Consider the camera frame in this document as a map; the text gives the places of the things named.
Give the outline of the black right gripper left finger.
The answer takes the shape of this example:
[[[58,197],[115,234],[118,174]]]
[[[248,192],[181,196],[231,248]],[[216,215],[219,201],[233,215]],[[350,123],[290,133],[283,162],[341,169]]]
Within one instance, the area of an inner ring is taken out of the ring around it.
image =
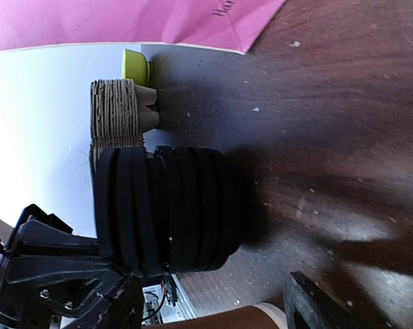
[[[84,315],[71,322],[69,328],[141,328],[144,297],[140,278],[122,279],[108,295]]]

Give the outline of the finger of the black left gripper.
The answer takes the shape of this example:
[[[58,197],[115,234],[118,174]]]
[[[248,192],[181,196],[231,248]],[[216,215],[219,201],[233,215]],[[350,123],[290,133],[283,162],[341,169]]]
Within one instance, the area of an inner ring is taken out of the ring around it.
[[[121,268],[96,257],[18,257],[5,271],[5,298],[40,302],[66,315],[83,315],[124,276]]]
[[[22,211],[7,242],[7,251],[13,255],[99,256],[96,239],[74,235],[63,220],[35,204]]]

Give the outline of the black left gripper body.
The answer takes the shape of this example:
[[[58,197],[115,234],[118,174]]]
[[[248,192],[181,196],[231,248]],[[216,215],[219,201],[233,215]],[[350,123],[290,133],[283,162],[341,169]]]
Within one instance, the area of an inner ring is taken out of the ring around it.
[[[26,207],[22,212],[15,228],[13,229],[7,245],[4,246],[0,239],[0,288],[5,282],[4,273],[10,263],[11,255],[14,253],[14,244],[16,244],[21,226],[25,225],[29,219],[32,219],[32,214],[29,212],[31,208]],[[31,328],[32,320],[22,314],[21,319],[16,318],[17,309],[13,305],[6,306],[3,311],[0,311],[0,325],[6,328]]]

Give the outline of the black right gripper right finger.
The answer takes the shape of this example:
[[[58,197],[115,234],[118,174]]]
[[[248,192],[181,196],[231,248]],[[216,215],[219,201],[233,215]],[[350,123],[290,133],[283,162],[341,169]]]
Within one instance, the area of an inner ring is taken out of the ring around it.
[[[375,328],[345,310],[300,271],[289,273],[284,284],[284,306],[289,328]]]

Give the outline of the single brown paper cup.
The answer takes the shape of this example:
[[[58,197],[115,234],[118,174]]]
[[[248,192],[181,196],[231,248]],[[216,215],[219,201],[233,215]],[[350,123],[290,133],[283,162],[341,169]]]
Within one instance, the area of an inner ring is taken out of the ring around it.
[[[186,321],[151,326],[151,328],[187,328],[187,329],[252,329],[252,328],[287,328],[285,312],[270,303],[245,306],[235,310],[199,317]]]

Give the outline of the stack of black cup lids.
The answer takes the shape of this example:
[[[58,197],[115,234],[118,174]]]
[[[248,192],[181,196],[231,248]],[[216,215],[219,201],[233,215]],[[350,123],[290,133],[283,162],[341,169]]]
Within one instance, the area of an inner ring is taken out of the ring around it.
[[[100,255],[140,278],[217,270],[244,239],[248,187],[215,149],[110,147],[93,183]]]

